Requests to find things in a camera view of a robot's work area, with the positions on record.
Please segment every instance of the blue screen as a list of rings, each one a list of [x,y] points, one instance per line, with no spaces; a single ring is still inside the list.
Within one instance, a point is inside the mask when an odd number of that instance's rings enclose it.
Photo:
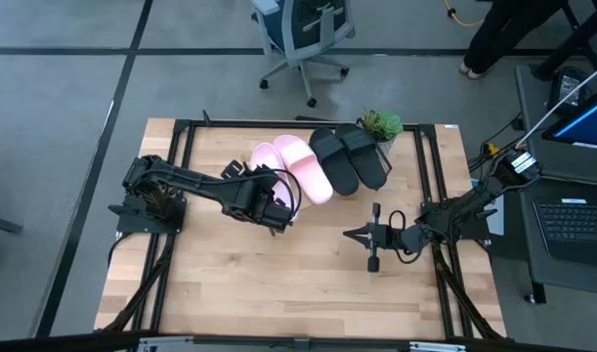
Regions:
[[[597,146],[597,105],[556,132],[554,136]]]

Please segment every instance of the person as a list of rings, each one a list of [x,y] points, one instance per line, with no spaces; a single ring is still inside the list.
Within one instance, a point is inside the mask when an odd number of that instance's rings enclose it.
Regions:
[[[480,78],[567,3],[568,0],[493,0],[459,72],[470,79]]]

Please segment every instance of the black slipper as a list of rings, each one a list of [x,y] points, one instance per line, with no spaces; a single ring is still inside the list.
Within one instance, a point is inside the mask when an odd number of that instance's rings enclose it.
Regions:
[[[378,190],[387,182],[387,175],[376,152],[376,142],[359,126],[342,123],[335,136],[346,146],[348,158],[366,187]]]
[[[309,147],[318,157],[321,168],[335,192],[341,196],[349,196],[357,191],[359,180],[346,155],[346,148],[330,129],[320,127],[315,130],[309,137]]]

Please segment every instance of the wooden tabletop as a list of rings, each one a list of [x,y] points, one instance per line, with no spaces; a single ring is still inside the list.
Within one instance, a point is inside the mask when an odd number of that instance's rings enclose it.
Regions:
[[[150,119],[140,155],[167,157],[173,125],[174,119]],[[448,195],[460,196],[471,183],[459,130],[451,125],[436,129]],[[249,160],[262,142],[271,142],[280,134],[308,139],[311,132],[196,128],[190,169],[219,176],[232,159]],[[428,140],[424,148],[433,198],[437,198]],[[366,271],[367,250],[342,236],[343,231],[370,221],[373,202],[382,205],[381,222],[396,209],[409,221],[420,215],[423,195],[412,133],[399,135],[388,157],[393,170],[380,191],[361,186],[354,195],[335,195],[323,205],[305,202],[294,226],[274,238],[264,227],[222,215],[220,205],[212,200],[188,196],[186,223],[176,240],[160,330],[443,339],[431,251],[425,249],[411,265],[400,263],[392,251],[380,251],[380,272],[370,274]],[[395,226],[401,224],[400,219],[394,221]],[[110,323],[137,289],[148,242],[149,235],[134,235],[114,252],[96,328]],[[458,248],[467,293],[491,326],[505,334],[486,253],[469,241],[460,241]],[[143,327],[149,326],[153,301],[152,292]],[[461,334],[455,302],[450,293],[455,331]]]

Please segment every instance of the floor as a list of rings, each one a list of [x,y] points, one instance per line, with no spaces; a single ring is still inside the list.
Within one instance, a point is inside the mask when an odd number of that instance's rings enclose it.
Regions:
[[[490,6],[450,2],[469,22]],[[542,59],[509,57],[485,79],[468,81],[457,73],[459,51],[450,49],[465,49],[475,29],[449,21],[441,1],[354,0],[357,36],[341,45],[354,55],[335,56],[351,72],[340,80],[332,69],[312,67],[319,100],[312,110],[296,71],[270,79],[270,90],[257,87],[278,58],[249,50],[260,44],[248,1],[151,3],[144,33],[135,38],[145,0],[0,0],[0,217],[24,225],[18,236],[0,232],[0,340],[34,334],[109,114],[115,125],[53,334],[92,328],[116,223],[107,206],[121,202],[121,178],[147,118],[200,118],[205,109],[212,118],[355,120],[364,110],[391,110],[405,122],[458,124],[473,155],[519,111],[514,67]],[[588,2],[572,3],[581,20],[591,12]],[[214,28],[217,23],[231,25]],[[570,31],[557,14],[519,48],[554,48]],[[132,43],[195,50],[186,56],[103,55]],[[592,44],[597,51],[597,37]],[[12,47],[22,49],[3,50]],[[39,51],[44,48],[50,51]],[[446,50],[415,56],[421,52],[407,49]],[[366,55],[379,50],[392,55]],[[572,63],[586,67],[579,58]],[[516,136],[508,131],[497,142]],[[509,336],[597,350],[597,294],[549,287],[549,304],[533,307],[521,299],[529,289],[526,267],[496,259],[493,268]]]

